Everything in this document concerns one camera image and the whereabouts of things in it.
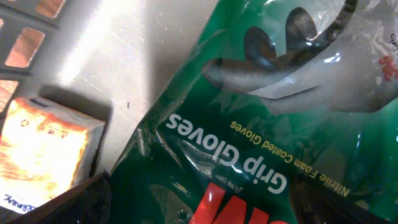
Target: gray glove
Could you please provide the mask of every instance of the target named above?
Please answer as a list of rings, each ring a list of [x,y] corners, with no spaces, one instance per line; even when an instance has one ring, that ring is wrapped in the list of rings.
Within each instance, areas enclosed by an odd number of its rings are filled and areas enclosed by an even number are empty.
[[[274,114],[324,107],[373,112],[398,96],[398,0],[346,0],[322,33],[301,7],[286,21],[286,54],[277,57],[257,27],[245,38],[245,61],[218,59],[203,75],[227,90],[260,96]]]

